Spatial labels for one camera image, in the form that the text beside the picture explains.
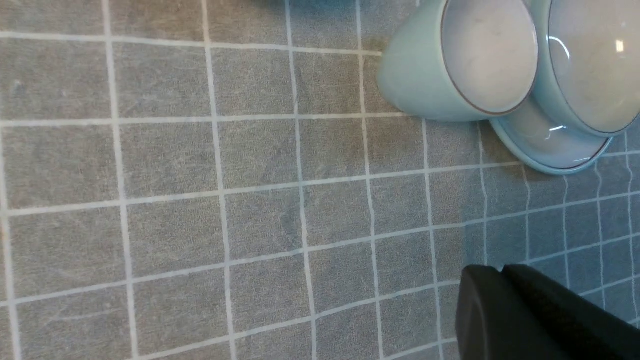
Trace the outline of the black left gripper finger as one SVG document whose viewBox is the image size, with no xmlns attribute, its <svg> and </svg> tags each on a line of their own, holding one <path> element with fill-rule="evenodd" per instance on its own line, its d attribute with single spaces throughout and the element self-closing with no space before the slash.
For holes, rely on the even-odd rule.
<svg viewBox="0 0 640 360">
<path fill-rule="evenodd" d="M 637 360 L 637 328 L 523 264 L 462 269 L 462 360 Z"/>
</svg>

